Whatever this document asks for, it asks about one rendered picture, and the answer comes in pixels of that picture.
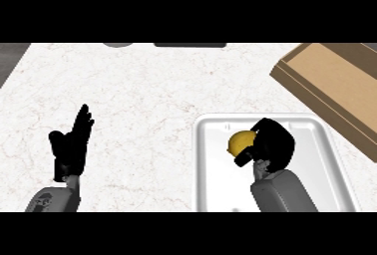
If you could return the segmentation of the brown cardboard box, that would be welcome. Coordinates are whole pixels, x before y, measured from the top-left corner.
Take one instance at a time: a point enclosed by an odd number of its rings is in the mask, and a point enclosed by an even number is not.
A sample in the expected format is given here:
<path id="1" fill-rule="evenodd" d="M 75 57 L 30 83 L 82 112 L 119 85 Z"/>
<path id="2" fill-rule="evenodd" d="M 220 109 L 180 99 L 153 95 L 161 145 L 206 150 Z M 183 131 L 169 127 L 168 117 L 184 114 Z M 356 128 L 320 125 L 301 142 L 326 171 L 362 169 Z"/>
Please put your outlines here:
<path id="1" fill-rule="evenodd" d="M 377 162 L 377 50 L 365 43 L 301 43 L 270 77 Z"/>

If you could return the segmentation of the dark flat appliance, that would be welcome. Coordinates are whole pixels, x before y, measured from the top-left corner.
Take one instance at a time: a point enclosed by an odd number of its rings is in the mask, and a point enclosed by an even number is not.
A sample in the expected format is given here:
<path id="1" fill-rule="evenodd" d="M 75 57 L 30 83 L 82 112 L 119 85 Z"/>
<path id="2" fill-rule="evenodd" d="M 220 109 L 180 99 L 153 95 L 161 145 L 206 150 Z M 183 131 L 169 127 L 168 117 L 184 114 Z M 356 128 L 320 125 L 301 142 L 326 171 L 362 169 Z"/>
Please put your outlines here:
<path id="1" fill-rule="evenodd" d="M 223 48 L 226 43 L 153 43 L 156 47 L 169 48 Z"/>

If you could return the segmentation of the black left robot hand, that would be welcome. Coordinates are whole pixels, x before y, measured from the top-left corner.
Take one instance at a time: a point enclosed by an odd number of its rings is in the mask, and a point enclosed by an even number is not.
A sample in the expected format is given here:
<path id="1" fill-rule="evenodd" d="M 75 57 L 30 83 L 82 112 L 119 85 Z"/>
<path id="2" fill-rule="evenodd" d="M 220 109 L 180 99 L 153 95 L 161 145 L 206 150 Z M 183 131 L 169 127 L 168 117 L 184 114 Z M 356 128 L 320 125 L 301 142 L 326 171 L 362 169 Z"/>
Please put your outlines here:
<path id="1" fill-rule="evenodd" d="M 82 174 L 93 124 L 94 120 L 91 119 L 88 106 L 82 105 L 76 113 L 72 130 L 66 133 L 53 130 L 48 133 L 54 155 L 53 180 L 56 182 L 63 182 L 69 175 L 79 176 Z"/>

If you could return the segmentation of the white tray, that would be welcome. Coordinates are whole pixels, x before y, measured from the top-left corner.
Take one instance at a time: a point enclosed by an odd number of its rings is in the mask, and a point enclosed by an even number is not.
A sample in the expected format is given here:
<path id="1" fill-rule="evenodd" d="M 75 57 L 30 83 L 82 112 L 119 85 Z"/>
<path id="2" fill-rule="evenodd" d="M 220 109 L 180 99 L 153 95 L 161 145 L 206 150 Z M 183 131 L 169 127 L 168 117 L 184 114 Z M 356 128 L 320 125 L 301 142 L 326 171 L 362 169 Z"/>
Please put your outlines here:
<path id="1" fill-rule="evenodd" d="M 255 212 L 249 186 L 251 166 L 236 166 L 227 140 L 268 118 L 289 131 L 295 148 L 286 167 L 297 175 L 320 212 L 359 209 L 326 123 L 311 114 L 208 114 L 192 128 L 193 199 L 192 209 L 206 212 Z"/>

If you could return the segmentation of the yellow lemon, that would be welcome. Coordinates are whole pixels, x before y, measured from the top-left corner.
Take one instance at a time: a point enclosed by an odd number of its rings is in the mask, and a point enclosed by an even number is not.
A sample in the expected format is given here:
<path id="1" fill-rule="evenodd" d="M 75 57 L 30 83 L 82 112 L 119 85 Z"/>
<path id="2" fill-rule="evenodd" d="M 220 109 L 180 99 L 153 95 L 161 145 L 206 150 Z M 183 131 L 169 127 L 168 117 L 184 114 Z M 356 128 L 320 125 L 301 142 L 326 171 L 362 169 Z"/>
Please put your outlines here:
<path id="1" fill-rule="evenodd" d="M 227 149 L 226 151 L 231 156 L 237 156 L 242 150 L 252 146 L 252 141 L 255 138 L 255 132 L 252 130 L 240 130 L 236 132 L 227 140 Z"/>

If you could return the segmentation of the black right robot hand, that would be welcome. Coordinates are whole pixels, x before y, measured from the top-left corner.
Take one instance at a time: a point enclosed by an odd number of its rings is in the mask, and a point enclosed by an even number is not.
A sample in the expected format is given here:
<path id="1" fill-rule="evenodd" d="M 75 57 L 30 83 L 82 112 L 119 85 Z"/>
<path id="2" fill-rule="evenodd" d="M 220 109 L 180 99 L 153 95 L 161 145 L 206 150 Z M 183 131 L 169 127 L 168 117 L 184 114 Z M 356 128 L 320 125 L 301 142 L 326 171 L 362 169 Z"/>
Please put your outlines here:
<path id="1" fill-rule="evenodd" d="M 292 158 L 294 138 L 283 126 L 271 119 L 263 118 L 249 129 L 254 139 L 240 148 L 233 162 L 243 167 L 251 160 L 267 160 L 265 171 L 283 170 Z"/>

